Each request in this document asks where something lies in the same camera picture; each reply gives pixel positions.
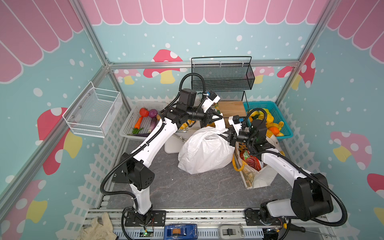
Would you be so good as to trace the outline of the cream canvas tote bag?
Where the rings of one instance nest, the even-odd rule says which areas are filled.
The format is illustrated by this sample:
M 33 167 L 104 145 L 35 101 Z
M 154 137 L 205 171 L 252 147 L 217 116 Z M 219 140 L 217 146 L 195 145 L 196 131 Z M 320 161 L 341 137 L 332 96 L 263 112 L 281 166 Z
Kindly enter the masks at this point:
M 232 165 L 234 170 L 240 173 L 245 188 L 250 190 L 270 186 L 278 174 L 277 171 L 264 163 L 264 166 L 260 171 L 251 168 L 240 157 L 240 152 L 244 150 L 248 150 L 245 144 L 236 143 Z

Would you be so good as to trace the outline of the white plastic grocery bag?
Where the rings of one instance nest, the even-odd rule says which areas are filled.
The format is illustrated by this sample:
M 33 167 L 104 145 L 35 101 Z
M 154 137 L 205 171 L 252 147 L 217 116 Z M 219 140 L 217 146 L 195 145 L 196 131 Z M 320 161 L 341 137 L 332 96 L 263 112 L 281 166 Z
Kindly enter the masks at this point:
M 197 130 L 182 146 L 178 155 L 178 168 L 191 175 L 205 173 L 227 166 L 235 147 L 225 137 L 227 128 L 205 127 Z

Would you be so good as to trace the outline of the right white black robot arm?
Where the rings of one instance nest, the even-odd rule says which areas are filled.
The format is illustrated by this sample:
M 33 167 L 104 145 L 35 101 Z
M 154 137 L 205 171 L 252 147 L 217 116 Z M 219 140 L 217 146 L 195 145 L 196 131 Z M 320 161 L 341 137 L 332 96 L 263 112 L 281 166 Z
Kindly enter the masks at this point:
M 231 116 L 228 119 L 231 130 L 222 134 L 231 146 L 236 143 L 246 145 L 250 154 L 274 169 L 293 188 L 292 196 L 285 200 L 272 200 L 260 206 L 259 217 L 267 222 L 284 217 L 288 220 L 314 221 L 328 227 L 340 227 L 348 220 L 348 212 L 342 200 L 329 188 L 326 177 L 313 174 L 296 165 L 278 151 L 278 145 L 267 139 L 267 112 L 256 108 L 251 111 L 262 112 L 262 120 L 254 120 L 246 130 L 246 117 Z

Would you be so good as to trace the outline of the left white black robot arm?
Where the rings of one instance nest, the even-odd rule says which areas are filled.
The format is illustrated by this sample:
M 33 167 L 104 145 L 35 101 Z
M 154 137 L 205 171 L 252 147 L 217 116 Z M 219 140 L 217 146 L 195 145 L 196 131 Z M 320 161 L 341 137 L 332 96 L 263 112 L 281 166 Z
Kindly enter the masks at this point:
M 155 174 L 149 169 L 158 151 L 166 141 L 177 132 L 177 130 L 189 120 L 199 121 L 205 127 L 214 123 L 216 128 L 226 127 L 224 118 L 217 111 L 212 109 L 212 105 L 218 103 L 220 98 L 217 94 L 206 90 L 204 78 L 197 73 L 189 73 L 182 78 L 184 82 L 188 77 L 197 77 L 202 81 L 203 98 L 196 107 L 196 91 L 192 89 L 179 88 L 176 98 L 171 101 L 158 114 L 160 121 L 144 142 L 114 167 L 103 179 L 100 185 L 100 192 L 103 195 L 129 195 L 134 200 L 132 216 L 136 222 L 142 226 L 148 225 L 153 221 L 153 206 L 150 200 L 150 185 L 155 178 Z M 125 166 L 126 177 L 129 180 L 131 191 L 107 191 L 105 185 L 114 175 L 115 171 Z

